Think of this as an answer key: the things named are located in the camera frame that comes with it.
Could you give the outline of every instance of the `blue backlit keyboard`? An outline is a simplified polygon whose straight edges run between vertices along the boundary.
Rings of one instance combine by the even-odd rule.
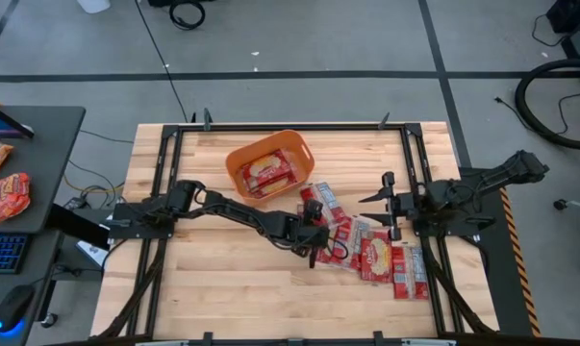
[[[17,274],[28,246],[28,235],[0,234],[0,274]]]

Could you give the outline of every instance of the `orange basket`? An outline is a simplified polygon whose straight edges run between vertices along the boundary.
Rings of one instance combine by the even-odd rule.
[[[283,149],[287,154],[288,161],[295,167],[293,173],[296,183],[288,185],[265,197],[256,198],[244,186],[240,168],[277,149]],[[309,178],[309,175],[311,175],[311,172],[313,172],[315,160],[309,147],[307,147],[307,143],[305,143],[305,140],[298,132],[284,130],[233,151],[225,159],[225,167],[240,197],[242,197],[246,204],[255,206],[304,184]]]

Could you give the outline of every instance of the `butcher block table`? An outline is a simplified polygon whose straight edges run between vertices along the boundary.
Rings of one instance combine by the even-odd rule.
[[[138,202],[150,196],[162,127],[138,127],[123,191],[127,201]],[[422,122],[421,127],[433,179],[459,179],[446,123]],[[270,134],[188,133],[183,138],[178,180],[199,180],[208,189],[240,201],[226,173],[225,158],[233,150]],[[358,201],[381,188],[385,171],[395,174],[395,192],[409,191],[399,134],[300,134],[315,158],[309,182],[327,182],[347,214],[384,212],[383,201]],[[166,153],[167,167],[172,140]],[[417,158],[417,149],[412,149]],[[168,170],[161,191],[166,191]],[[296,190],[258,208],[295,212],[300,201]],[[404,219],[399,223],[401,241],[418,245],[411,223]],[[456,237],[448,237],[446,242],[458,290],[480,318],[496,330],[479,251]],[[132,294],[140,245],[141,240],[129,240],[109,258],[91,334],[106,329]],[[437,254],[434,241],[432,247]],[[150,260],[154,253],[152,248]],[[452,331],[449,304],[441,287],[439,292],[446,328]],[[144,296],[140,305],[139,333],[144,331],[148,301]],[[167,244],[156,340],[202,339],[204,332],[213,332],[214,339],[372,338],[373,331],[382,331],[384,337],[437,336],[430,301],[395,300],[391,284],[365,282],[355,272],[325,265],[309,269],[308,259],[280,251],[255,230],[218,216],[178,221],[174,237]]]

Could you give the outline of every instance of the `concrete floor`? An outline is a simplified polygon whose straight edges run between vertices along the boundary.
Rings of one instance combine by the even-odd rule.
[[[204,3],[207,20],[197,31],[174,28],[167,14],[142,8],[173,73],[266,71],[436,71],[422,20],[427,4],[445,69],[523,71],[562,59],[560,47],[530,36],[533,19],[553,0],[217,0]],[[0,19],[10,1],[0,0]],[[538,35],[555,41],[546,21]],[[76,1],[20,0],[0,36],[0,75],[164,73],[132,1],[85,14]],[[11,105],[87,108],[83,129],[131,139],[138,123],[179,122],[182,115],[167,81],[0,83]],[[330,78],[193,80],[175,83],[188,114],[208,108],[222,121],[379,120],[449,121],[450,104],[436,78]],[[450,80],[465,143],[474,166],[492,166],[517,149],[536,153],[551,172],[538,185],[509,188],[542,334],[580,338],[580,210],[557,212],[552,201],[580,200],[580,152],[555,147],[524,130],[492,99],[512,102],[517,80]],[[557,100],[580,91],[574,80],[537,81],[528,100],[553,128]],[[565,103],[570,136],[580,137],[580,99]],[[72,159],[124,180],[131,146],[80,135]],[[103,185],[68,167],[76,185]],[[58,203],[75,193],[62,185]],[[30,345],[84,339],[99,284],[57,286],[51,309],[62,319],[35,328]]]

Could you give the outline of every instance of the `yellow and black striped tape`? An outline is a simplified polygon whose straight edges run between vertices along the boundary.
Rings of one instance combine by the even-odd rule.
[[[531,297],[531,289],[529,288],[529,281],[527,280],[527,272],[524,267],[524,260],[522,259],[522,252],[520,251],[520,243],[518,242],[517,227],[512,216],[512,204],[508,197],[508,191],[505,187],[500,188],[501,200],[503,202],[503,209],[505,211],[505,218],[508,222],[508,230],[510,231],[510,240],[512,240],[512,250],[517,261],[518,276],[520,277],[520,284],[522,285],[522,294],[524,295],[524,303],[529,314],[529,322],[531,323],[531,332],[533,336],[542,336],[540,333],[540,325],[538,324],[538,316],[536,315],[536,308]]]

